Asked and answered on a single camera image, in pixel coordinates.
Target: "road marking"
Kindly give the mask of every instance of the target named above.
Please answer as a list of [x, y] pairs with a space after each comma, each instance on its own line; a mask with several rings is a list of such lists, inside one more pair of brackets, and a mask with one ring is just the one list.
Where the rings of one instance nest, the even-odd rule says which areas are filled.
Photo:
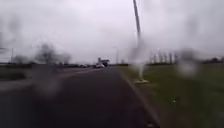
[[141, 94], [141, 92], [135, 87], [134, 83], [132, 83], [127, 76], [120, 72], [120, 75], [123, 80], [126, 81], [126, 83], [131, 87], [131, 89], [135, 92], [136, 96], [140, 99], [140, 101], [143, 104], [143, 107], [145, 108], [146, 112], [154, 119], [154, 121], [157, 123], [157, 125], [161, 126], [161, 120], [159, 119], [159, 115], [155, 112], [156, 110], [149, 106], [147, 100], [145, 97]]

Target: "grass verge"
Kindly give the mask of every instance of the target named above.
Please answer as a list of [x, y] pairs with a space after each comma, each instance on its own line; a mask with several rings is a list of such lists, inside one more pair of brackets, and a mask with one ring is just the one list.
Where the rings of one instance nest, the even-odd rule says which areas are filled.
[[[137, 73], [123, 71], [131, 78]], [[201, 65], [191, 79], [178, 75], [175, 66], [151, 66], [144, 71], [150, 85], [136, 85], [146, 99], [153, 98], [171, 113], [173, 128], [213, 128], [224, 126], [224, 65]]]

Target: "utility pole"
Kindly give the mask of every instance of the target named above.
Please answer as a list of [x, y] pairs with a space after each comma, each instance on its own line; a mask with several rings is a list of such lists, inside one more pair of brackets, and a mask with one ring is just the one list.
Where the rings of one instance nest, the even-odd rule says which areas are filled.
[[136, 20], [136, 29], [137, 29], [137, 38], [138, 38], [138, 47], [141, 45], [141, 26], [138, 15], [138, 6], [136, 0], [133, 0], [134, 12], [135, 12], [135, 20]]
[[11, 49], [11, 62], [12, 62], [12, 60], [13, 60], [13, 56], [14, 56], [13, 54], [14, 54], [14, 49], [12, 48], [12, 49]]

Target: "bare tree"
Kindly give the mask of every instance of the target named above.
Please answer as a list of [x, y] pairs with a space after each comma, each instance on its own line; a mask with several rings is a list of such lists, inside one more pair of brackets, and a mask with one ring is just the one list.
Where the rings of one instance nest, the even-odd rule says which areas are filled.
[[53, 64], [58, 62], [58, 55], [55, 48], [49, 44], [42, 44], [40, 50], [36, 54], [35, 59], [39, 63]]
[[15, 57], [12, 58], [12, 63], [16, 63], [16, 64], [24, 64], [24, 63], [28, 63], [28, 61], [29, 59], [22, 55], [16, 55]]

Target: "treeline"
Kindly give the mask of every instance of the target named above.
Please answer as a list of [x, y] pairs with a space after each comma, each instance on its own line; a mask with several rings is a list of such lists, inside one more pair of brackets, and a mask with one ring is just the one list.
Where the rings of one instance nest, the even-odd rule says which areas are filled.
[[[149, 56], [149, 60], [147, 65], [173, 65], [177, 64], [178, 61], [182, 59], [188, 59], [192, 61], [197, 61], [202, 64], [215, 64], [215, 63], [224, 63], [224, 57], [214, 57], [205, 60], [197, 60], [194, 58], [194, 55], [191, 53], [177, 53], [177, 52], [160, 52], [156, 54], [152, 54]], [[128, 66], [130, 63], [125, 62], [124, 60], [119, 63], [119, 66]]]

